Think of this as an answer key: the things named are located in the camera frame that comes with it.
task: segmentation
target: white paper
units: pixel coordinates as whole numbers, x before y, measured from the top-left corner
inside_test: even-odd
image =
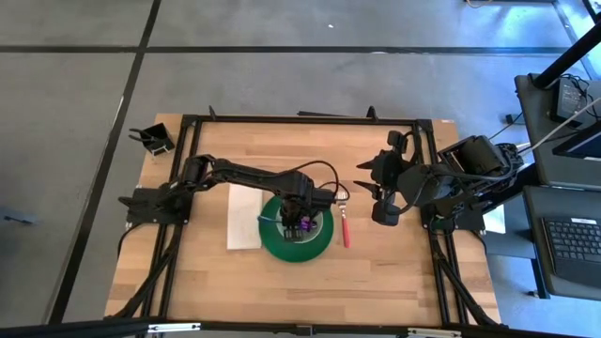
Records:
[[[505,233],[505,209],[503,205],[495,207],[484,215],[486,231]]]
[[[259,221],[263,192],[238,184],[229,185],[227,202],[227,250],[259,249]]]

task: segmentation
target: green tape roll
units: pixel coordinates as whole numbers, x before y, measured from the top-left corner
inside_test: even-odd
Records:
[[[282,200],[273,196],[263,207],[261,216],[279,221]],[[285,241],[282,226],[267,220],[259,221],[259,235],[265,248],[275,257],[290,263],[306,262],[316,258],[330,245],[334,233],[331,211],[327,210],[316,217],[317,229],[312,230],[302,242]]]

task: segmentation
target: wooden table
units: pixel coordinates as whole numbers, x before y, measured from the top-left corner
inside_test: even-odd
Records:
[[[157,115],[177,139],[181,115]],[[227,251],[226,225],[229,185],[194,196],[177,259],[168,316],[238,322],[294,322],[314,324],[440,325],[432,258],[421,227],[419,209],[401,216],[397,226],[371,220],[370,193],[352,183],[369,181],[369,171],[355,166],[388,149],[391,127],[306,124],[203,123],[198,154],[281,171],[307,161],[329,161],[348,187],[347,216],[352,247],[342,243],[340,211],[332,207],[334,236],[317,259],[291,264],[265,249]],[[408,128],[395,128],[407,132]],[[192,131],[184,147],[188,154]],[[455,123],[434,121],[437,149],[458,140]],[[429,158],[423,137],[424,157]],[[408,155],[413,145],[409,145]],[[173,152],[153,159],[146,155],[140,184],[158,187],[169,176]],[[302,172],[316,184],[332,180],[326,166]],[[403,205],[397,194],[397,205]],[[142,226],[127,237],[116,267],[106,306],[114,314],[146,278],[157,225]],[[463,282],[493,319],[497,302],[482,243],[468,232],[455,232]],[[457,319],[452,287],[446,283],[452,318]],[[158,312],[159,281],[152,314]]]

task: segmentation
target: small black box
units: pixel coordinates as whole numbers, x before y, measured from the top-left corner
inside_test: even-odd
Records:
[[[161,155],[163,152],[169,152],[169,150],[176,147],[171,140],[169,131],[162,123],[144,130],[131,128],[130,131],[135,131],[140,134],[139,137],[130,135],[130,138],[134,141],[141,142],[144,148],[146,148],[152,156]]]
[[[548,117],[558,123],[563,123],[574,113],[586,106],[586,98],[576,88],[570,79],[560,78],[553,85],[553,105]],[[568,123],[571,127],[578,127],[584,122],[584,115],[580,115]]]

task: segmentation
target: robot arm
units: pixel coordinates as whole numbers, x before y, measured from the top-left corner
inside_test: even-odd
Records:
[[[157,190],[136,189],[133,197],[120,197],[119,201],[129,207],[129,223],[186,223],[193,194],[220,183],[239,184],[280,197],[285,240],[289,241],[301,240],[302,231],[311,231],[313,218],[335,202],[335,192],[316,188],[314,181],[298,170],[272,173],[210,155],[187,159],[175,181]]]
[[[493,146],[485,136],[471,136],[443,149],[438,163],[422,164],[415,156],[406,161],[402,155],[409,135],[390,131],[388,144],[393,149],[358,165],[371,170],[376,184],[355,183],[372,192],[372,219],[383,225],[397,225],[398,216],[413,206],[424,209],[432,220],[453,221],[461,213],[485,207],[489,202],[481,200],[483,194],[511,187],[523,164],[515,145]],[[393,204],[395,192],[408,202],[405,207]]]

